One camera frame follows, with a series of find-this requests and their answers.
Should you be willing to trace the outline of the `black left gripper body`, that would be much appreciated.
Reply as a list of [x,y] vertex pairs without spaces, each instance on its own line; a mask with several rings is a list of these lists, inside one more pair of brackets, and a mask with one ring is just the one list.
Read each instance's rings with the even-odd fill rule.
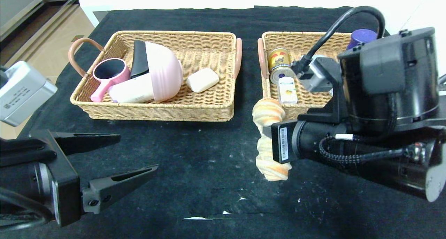
[[2,228],[29,228],[81,216],[80,179],[49,130],[1,139]]

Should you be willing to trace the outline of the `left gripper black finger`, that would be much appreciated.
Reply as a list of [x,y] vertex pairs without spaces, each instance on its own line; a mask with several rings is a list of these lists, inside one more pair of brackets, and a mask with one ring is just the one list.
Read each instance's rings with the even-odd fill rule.
[[82,190],[83,213],[100,214],[109,206],[150,181],[157,173],[158,164],[88,182]]
[[90,152],[121,141],[119,134],[53,132],[51,135],[65,155]]

